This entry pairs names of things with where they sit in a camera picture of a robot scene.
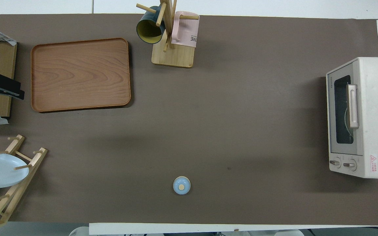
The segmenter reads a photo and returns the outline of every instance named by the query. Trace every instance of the table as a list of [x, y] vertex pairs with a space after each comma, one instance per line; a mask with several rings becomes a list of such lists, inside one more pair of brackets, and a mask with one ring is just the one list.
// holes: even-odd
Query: table
[[[50, 152], [12, 220], [378, 224], [378, 180], [327, 169], [323, 78], [378, 56], [374, 20], [203, 16], [185, 70], [150, 63], [139, 17], [0, 16], [22, 84], [37, 44], [121, 36], [132, 52], [124, 108], [38, 114], [14, 101], [0, 138], [21, 133]], [[173, 194], [179, 175], [193, 184], [186, 196]]]

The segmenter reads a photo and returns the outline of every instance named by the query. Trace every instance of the wooden dish rack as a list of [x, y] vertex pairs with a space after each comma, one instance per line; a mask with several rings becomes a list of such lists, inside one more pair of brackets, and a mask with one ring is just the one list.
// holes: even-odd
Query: wooden dish rack
[[13, 156], [17, 155], [26, 161], [26, 163], [28, 162], [29, 164], [24, 167], [29, 168], [29, 174], [18, 184], [9, 187], [5, 195], [0, 196], [0, 227], [4, 226], [8, 222], [18, 202], [26, 191], [31, 179], [39, 168], [40, 163], [48, 152], [47, 149], [40, 148], [38, 151], [33, 152], [33, 158], [29, 158], [18, 151], [21, 144], [25, 140], [25, 137], [17, 135], [16, 137], [9, 137], [8, 140], [12, 140], [11, 144], [5, 151], [0, 151], [0, 153], [6, 153]]

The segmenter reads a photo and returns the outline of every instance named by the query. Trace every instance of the wooden mug stand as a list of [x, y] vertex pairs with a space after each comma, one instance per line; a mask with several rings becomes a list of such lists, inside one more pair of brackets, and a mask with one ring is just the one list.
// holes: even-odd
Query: wooden mug stand
[[[174, 0], [173, 4], [171, 3], [171, 0], [160, 0], [161, 9], [157, 20], [157, 26], [159, 26], [161, 20], [164, 20], [165, 31], [161, 40], [153, 45], [151, 62], [156, 65], [191, 68], [193, 66], [195, 48], [171, 43], [176, 3], [177, 0]], [[136, 7], [150, 12], [154, 11], [153, 13], [156, 12], [155, 10], [141, 4], [137, 4]], [[180, 19], [199, 20], [199, 17], [182, 15]]]
[[29, 163], [25, 166], [16, 167], [17, 169], [29, 168], [29, 174], [27, 175], [27, 177], [18, 184], [9, 187], [8, 191], [4, 195], [0, 196], [0, 227], [4, 226], [8, 222], [18, 202], [26, 191], [26, 188], [29, 185], [31, 179], [39, 168], [40, 163], [48, 152], [47, 149], [40, 148], [38, 151], [33, 152], [33, 158], [27, 157], [26, 155], [18, 151], [24, 139], [25, 137], [21, 135], [17, 135], [16, 137], [9, 137], [8, 140], [12, 140], [11, 144], [5, 151], [0, 151], [0, 153], [18, 155], [19, 157], [24, 159], [26, 163]]

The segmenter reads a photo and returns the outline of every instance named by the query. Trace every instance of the warning label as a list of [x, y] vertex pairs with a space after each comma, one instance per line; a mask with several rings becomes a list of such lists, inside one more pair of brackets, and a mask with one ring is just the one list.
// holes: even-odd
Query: warning label
[[377, 158], [370, 155], [370, 172], [377, 172]]

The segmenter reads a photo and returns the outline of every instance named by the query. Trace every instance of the pink mug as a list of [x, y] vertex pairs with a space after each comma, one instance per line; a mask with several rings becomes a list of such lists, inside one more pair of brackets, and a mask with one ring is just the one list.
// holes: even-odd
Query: pink mug
[[[198, 20], [180, 19], [181, 15], [197, 16]], [[171, 43], [196, 48], [198, 39], [199, 15], [188, 11], [177, 11], [174, 14]]]

